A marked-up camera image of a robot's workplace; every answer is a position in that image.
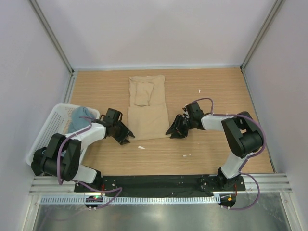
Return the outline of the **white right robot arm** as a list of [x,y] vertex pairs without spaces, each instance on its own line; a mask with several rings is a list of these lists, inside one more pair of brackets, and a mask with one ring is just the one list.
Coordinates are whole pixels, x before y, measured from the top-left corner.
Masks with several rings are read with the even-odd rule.
[[259,155],[266,146],[266,137],[260,125],[246,111],[238,114],[215,114],[211,103],[204,113],[198,101],[185,105],[184,113],[175,117],[166,131],[172,139],[183,139],[189,130],[223,131],[230,149],[227,161],[218,169],[217,185],[221,190],[233,188],[248,159]]

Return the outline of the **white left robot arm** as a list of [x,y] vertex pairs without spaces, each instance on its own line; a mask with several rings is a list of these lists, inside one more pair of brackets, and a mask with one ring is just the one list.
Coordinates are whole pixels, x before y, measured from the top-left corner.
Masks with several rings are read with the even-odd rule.
[[64,181],[81,181],[89,191],[95,193],[102,187],[100,172],[82,165],[82,152],[96,141],[107,137],[114,138],[119,144],[129,143],[133,132],[122,122],[123,114],[109,108],[100,118],[82,117],[86,126],[68,134],[55,133],[48,145],[33,156],[31,168],[35,175],[43,173],[54,176],[61,185]]

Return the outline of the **beige t shirt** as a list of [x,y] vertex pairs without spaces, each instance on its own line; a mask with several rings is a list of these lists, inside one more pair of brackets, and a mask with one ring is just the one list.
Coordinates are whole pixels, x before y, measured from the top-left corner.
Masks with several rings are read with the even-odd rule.
[[142,141],[169,137],[170,127],[165,98],[165,77],[134,76],[129,78],[128,128]]

